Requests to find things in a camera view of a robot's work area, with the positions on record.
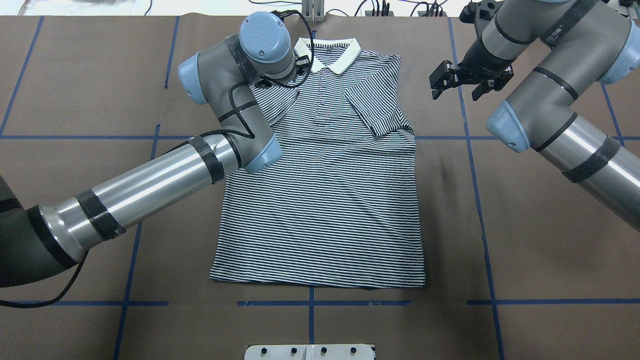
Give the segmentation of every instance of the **shirt collar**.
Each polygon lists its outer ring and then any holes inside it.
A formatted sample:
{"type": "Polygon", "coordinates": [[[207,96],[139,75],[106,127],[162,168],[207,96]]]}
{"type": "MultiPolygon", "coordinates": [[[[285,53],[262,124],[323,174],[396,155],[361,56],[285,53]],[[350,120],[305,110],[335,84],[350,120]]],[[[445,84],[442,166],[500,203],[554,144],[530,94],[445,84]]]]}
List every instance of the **shirt collar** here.
{"type": "MultiPolygon", "coordinates": [[[[307,38],[298,39],[298,43],[296,44],[295,50],[298,53],[298,56],[307,55],[309,59],[311,59],[311,50],[309,50],[308,45],[311,44],[311,41],[307,38]]],[[[360,54],[360,44],[354,38],[345,39],[345,40],[320,40],[314,39],[314,45],[336,45],[336,44],[348,44],[347,49],[344,53],[338,58],[338,60],[330,65],[323,64],[320,59],[317,57],[314,58],[314,63],[311,66],[311,72],[318,72],[321,69],[328,67],[334,73],[340,75],[342,74],[351,64],[356,60],[358,55],[360,54]]]]}

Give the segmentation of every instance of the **light blue joint cap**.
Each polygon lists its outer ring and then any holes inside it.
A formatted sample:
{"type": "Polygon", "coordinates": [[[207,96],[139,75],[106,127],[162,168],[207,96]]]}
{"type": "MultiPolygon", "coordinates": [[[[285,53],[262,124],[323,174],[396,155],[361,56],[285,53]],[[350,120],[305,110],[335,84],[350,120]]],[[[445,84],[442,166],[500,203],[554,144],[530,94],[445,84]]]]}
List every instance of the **light blue joint cap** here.
{"type": "Polygon", "coordinates": [[[631,30],[625,46],[611,68],[598,80],[605,85],[615,83],[640,66],[640,29],[631,19],[629,21],[631,30]]]}
{"type": "Polygon", "coordinates": [[[196,53],[192,57],[184,60],[178,66],[178,78],[182,87],[187,90],[187,94],[196,104],[203,105],[207,103],[200,87],[200,78],[198,77],[198,55],[196,53]]]}
{"type": "Polygon", "coordinates": [[[282,20],[269,12],[257,12],[246,17],[238,34],[242,50],[260,63],[282,60],[291,48],[291,37],[282,20]]]}
{"type": "Polygon", "coordinates": [[[516,113],[511,105],[503,101],[486,121],[486,128],[515,152],[523,152],[530,146],[516,113]]]}
{"type": "Polygon", "coordinates": [[[256,156],[251,162],[244,166],[249,174],[255,174],[256,172],[268,167],[274,162],[282,158],[282,149],[276,139],[275,134],[271,137],[267,145],[260,151],[260,154],[256,156]]]}

